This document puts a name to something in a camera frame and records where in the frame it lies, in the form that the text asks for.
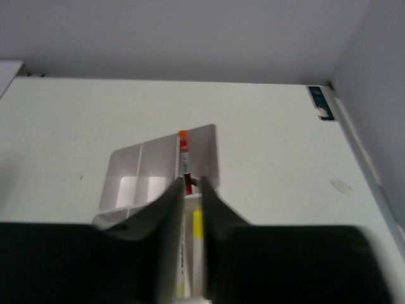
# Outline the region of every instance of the white table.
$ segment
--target white table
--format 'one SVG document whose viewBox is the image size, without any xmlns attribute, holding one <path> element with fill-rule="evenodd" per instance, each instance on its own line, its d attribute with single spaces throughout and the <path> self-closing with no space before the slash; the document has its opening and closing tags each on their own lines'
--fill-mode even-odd
<svg viewBox="0 0 405 304">
<path fill-rule="evenodd" d="M 227 203 L 254 224 L 360 225 L 405 301 L 405 263 L 343 132 L 301 85 L 17 78 L 0 102 L 0 220 L 90 223 L 114 150 L 211 123 Z"/>
</svg>

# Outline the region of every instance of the yellow highlighter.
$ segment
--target yellow highlighter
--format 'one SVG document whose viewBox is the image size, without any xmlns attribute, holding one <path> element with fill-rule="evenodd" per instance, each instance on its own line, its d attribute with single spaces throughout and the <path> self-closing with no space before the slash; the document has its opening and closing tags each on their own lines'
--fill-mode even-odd
<svg viewBox="0 0 405 304">
<path fill-rule="evenodd" d="M 192 213 L 192 293 L 204 296 L 204 235 L 203 212 L 199 208 Z"/>
</svg>

